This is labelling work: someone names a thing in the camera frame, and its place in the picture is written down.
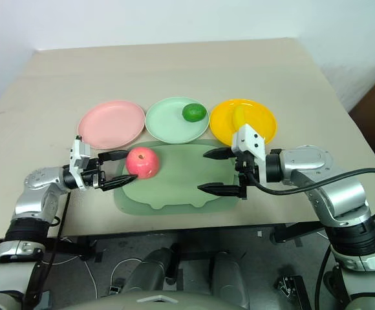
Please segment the green lime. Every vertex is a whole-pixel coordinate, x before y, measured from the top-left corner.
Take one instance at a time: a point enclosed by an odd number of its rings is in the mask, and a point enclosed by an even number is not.
[[[206,116],[206,109],[199,103],[190,103],[183,108],[182,115],[187,121],[200,121]]]

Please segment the apple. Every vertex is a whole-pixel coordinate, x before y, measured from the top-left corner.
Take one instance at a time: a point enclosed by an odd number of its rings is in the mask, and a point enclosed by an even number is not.
[[[135,147],[128,153],[125,167],[130,174],[137,174],[139,179],[148,179],[159,171],[159,158],[148,147]]]

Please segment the beige tabletop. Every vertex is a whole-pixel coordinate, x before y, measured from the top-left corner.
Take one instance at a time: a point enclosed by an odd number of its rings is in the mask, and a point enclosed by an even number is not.
[[[346,170],[375,167],[375,155],[310,56],[293,39],[112,46],[37,52],[0,100],[0,238],[23,180],[36,168],[65,165],[80,118],[91,107],[128,99],[145,111],[171,96],[209,110],[230,98],[266,105],[278,122],[267,146],[329,150]],[[210,130],[201,138],[214,138]],[[146,130],[135,142],[154,140]],[[359,177],[375,212],[375,175]],[[63,210],[60,200],[59,213]],[[72,193],[64,234],[108,234],[316,220],[304,194],[248,200],[207,214],[132,216],[112,192]]]

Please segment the green placemat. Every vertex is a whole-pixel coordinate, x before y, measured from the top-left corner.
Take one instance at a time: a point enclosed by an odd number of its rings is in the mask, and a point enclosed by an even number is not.
[[[235,160],[211,160],[202,155],[222,145],[213,139],[196,140],[184,145],[160,141],[134,147],[150,147],[160,160],[159,173],[146,180],[135,180],[114,191],[119,210],[133,215],[166,215],[225,211],[235,206],[236,197],[218,197],[196,188],[209,182],[238,184]],[[124,161],[118,175],[127,174]]]

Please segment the green plate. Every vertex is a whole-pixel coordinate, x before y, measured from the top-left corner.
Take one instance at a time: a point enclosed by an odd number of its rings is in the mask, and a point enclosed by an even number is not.
[[[190,122],[183,118],[183,108],[199,101],[187,97],[171,97],[155,103],[147,111],[145,125],[147,131],[157,140],[181,144],[199,138],[209,125],[209,113],[204,119]]]
[[[238,184],[235,161],[211,160],[203,153],[222,145],[216,140],[197,140],[184,145],[154,141],[133,147],[150,147],[158,155],[160,170],[150,179],[134,180],[114,191],[118,208],[134,215],[166,215],[225,211],[235,206],[236,197],[218,197],[197,189],[209,182]],[[124,162],[118,175],[127,174]]]

